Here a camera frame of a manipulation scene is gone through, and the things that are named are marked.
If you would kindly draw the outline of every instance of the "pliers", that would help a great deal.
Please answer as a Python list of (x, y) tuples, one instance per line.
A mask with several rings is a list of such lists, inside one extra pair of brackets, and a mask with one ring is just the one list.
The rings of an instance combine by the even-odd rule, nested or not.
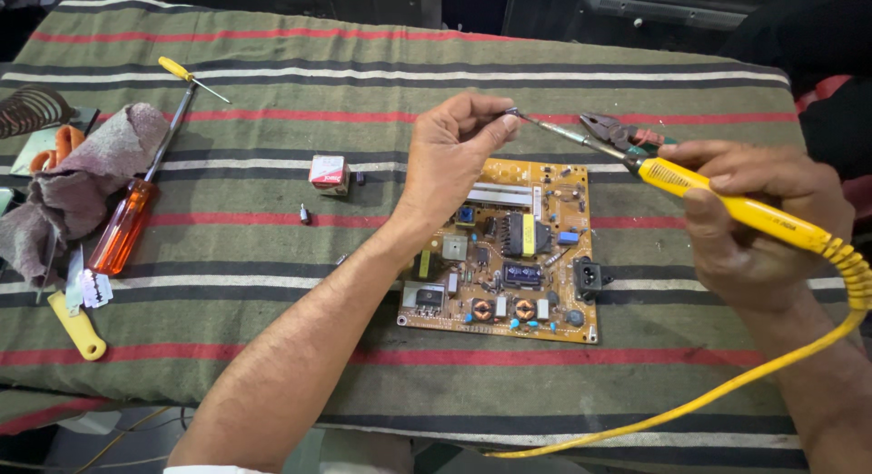
[(657, 150), (663, 144), (678, 143), (649, 129), (641, 130), (635, 125), (624, 125), (615, 117), (605, 114), (582, 113), (579, 118), (594, 137), (603, 142), (611, 143), (615, 148), (627, 154), (644, 157), (657, 156)]

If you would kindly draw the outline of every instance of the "hand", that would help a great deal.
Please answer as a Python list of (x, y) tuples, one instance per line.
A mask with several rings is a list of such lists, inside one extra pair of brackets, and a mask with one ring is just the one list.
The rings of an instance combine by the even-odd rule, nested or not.
[[(834, 169), (795, 148), (694, 141), (662, 147), (659, 154), (699, 168), (721, 195), (762, 196), (784, 212), (850, 240), (854, 208), (842, 196)], [(804, 280), (825, 261), (735, 222), (709, 191), (687, 191), (684, 210), (700, 283), (737, 310), (790, 308), (808, 292)]]
[(466, 201), (485, 159), (517, 136), (520, 119), (502, 114), (509, 98), (463, 92), (420, 114), (409, 146), (406, 188), (393, 217), (422, 223), (428, 236)]

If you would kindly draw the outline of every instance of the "red stripe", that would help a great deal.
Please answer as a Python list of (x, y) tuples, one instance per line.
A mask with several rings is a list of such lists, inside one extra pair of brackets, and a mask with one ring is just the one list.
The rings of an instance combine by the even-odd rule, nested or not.
[[(100, 114), (98, 120), (104, 122), (113, 114)], [(172, 120), (173, 113), (164, 113)], [(531, 116), (551, 123), (575, 124), (577, 114), (533, 113)], [(309, 111), (293, 109), (232, 109), (224, 111), (197, 111), (185, 115), (186, 122), (210, 122), (218, 120), (297, 120), (305, 122), (345, 122), (345, 123), (413, 123), (416, 113), (391, 111), (387, 113), (354, 113), (347, 111)], [(644, 114), (628, 113), (616, 115), (622, 123), (649, 123), (657, 125), (723, 125), (733, 123), (772, 123), (798, 122), (796, 113), (730, 113), (730, 114)]]
[(69, 34), (46, 34), (34, 32), (30, 35), (32, 40), (53, 41), (58, 43), (111, 43), (115, 41), (144, 40), (154, 43), (167, 43), (176, 41), (216, 41), (216, 40), (251, 40), (265, 38), (287, 38), (304, 36), (309, 38), (357, 38), (362, 40), (464, 40), (464, 41), (518, 41), (519, 38), (485, 35), (485, 34), (462, 34), (454, 31), (444, 32), (408, 32), (398, 30), (394, 32), (378, 31), (365, 32), (363, 30), (342, 30), (333, 28), (330, 30), (312, 30), (310, 28), (288, 28), (277, 30), (252, 30), (234, 32), (223, 30), (214, 34), (147, 34), (143, 32), (121, 32), (117, 34), (93, 34), (93, 35), (69, 35)]
[[(313, 214), (312, 225), (376, 228), (387, 221), (386, 216), (345, 216)], [(193, 212), (164, 213), (152, 216), (149, 225), (300, 225), (297, 213), (236, 213), (236, 212)], [(681, 217), (592, 217), (590, 226), (594, 229), (683, 229)]]
[[(154, 359), (233, 360), (244, 345), (155, 343), (110, 346), (98, 363)], [(630, 363), (735, 365), (750, 367), (762, 362), (753, 350), (704, 348), (618, 348), (573, 350), (357, 350), (349, 363), (365, 365), (467, 365), (481, 367), (532, 367), (540, 365), (613, 365)], [(0, 365), (26, 366), (87, 363), (75, 349), (6, 351)]]
[(45, 410), (18, 416), (4, 424), (0, 424), (0, 435), (16, 435), (45, 424), (57, 421), (63, 413), (69, 411), (93, 411), (108, 402), (102, 397), (80, 398), (62, 402)]

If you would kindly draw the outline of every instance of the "cloth rag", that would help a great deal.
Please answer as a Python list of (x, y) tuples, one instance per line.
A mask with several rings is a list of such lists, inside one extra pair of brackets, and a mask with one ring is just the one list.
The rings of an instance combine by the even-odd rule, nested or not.
[(49, 273), (40, 255), (51, 225), (60, 235), (58, 253), (93, 231), (106, 215), (106, 197), (148, 169), (168, 129), (151, 105), (128, 105), (57, 167), (35, 173), (27, 202), (0, 218), (0, 257), (32, 285), (42, 284)]

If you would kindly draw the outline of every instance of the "circuit board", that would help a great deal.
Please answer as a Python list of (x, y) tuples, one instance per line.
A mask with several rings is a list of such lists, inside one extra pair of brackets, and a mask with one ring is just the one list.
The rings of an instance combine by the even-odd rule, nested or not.
[(587, 169), (487, 159), (400, 275), (397, 324), (596, 344)]

